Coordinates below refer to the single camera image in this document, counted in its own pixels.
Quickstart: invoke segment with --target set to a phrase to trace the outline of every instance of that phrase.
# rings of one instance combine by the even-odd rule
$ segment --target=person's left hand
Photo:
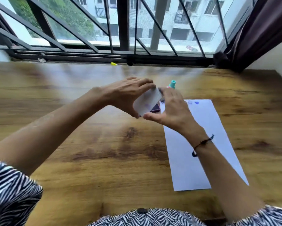
[[[138,119],[139,114],[134,110],[133,103],[141,94],[154,87],[156,85],[151,79],[129,77],[101,88],[108,105],[113,105]]]

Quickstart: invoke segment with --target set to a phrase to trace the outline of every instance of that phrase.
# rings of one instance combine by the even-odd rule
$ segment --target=zebra print shirt
[[[0,226],[24,225],[42,196],[42,187],[20,171],[0,162]],[[89,226],[205,226],[188,212],[173,209],[137,209],[105,216]],[[266,205],[253,216],[227,226],[282,226],[282,208]]]

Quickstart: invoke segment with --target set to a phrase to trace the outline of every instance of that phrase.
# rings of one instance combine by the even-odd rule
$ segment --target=green tree
[[[9,0],[15,12],[23,19],[29,21],[35,27],[40,28],[26,0]],[[76,30],[87,40],[92,40],[98,33],[91,22],[82,11],[80,11],[70,0],[39,0],[58,18],[64,20],[71,28]],[[78,40],[61,25],[47,16],[47,20],[57,39]],[[29,30],[31,36],[39,37]]]

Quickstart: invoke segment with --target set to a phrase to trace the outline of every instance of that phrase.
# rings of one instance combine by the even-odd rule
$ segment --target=teal bottle cap
[[[176,85],[176,81],[175,80],[172,80],[171,83],[169,84],[169,86],[171,88],[175,88],[175,85]]]

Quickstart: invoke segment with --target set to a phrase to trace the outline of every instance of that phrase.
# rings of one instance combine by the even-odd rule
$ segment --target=person's right hand
[[[202,138],[206,136],[206,133],[195,121],[180,92],[173,88],[165,87],[160,90],[165,100],[165,111],[161,114],[149,112],[144,114],[143,118],[165,125],[177,131],[184,137],[192,135],[195,138],[195,144],[198,143],[197,137],[202,141]]]

